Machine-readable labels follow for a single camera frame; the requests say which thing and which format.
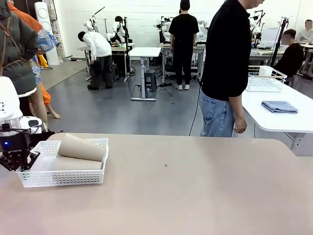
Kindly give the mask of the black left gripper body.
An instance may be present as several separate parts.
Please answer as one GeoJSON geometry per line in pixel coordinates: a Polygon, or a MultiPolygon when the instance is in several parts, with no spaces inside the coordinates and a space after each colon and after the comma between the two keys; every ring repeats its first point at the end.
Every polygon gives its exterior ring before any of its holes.
{"type": "Polygon", "coordinates": [[[22,133],[0,137],[2,154],[8,159],[27,159],[30,153],[29,143],[29,136],[22,133]]]}

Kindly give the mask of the person's right hand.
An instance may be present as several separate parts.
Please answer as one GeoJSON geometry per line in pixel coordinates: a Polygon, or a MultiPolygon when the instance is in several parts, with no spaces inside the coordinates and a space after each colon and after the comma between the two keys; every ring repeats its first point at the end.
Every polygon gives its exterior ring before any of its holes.
{"type": "Polygon", "coordinates": [[[244,117],[235,117],[235,127],[234,132],[237,134],[242,134],[246,131],[247,123],[244,117]]]}

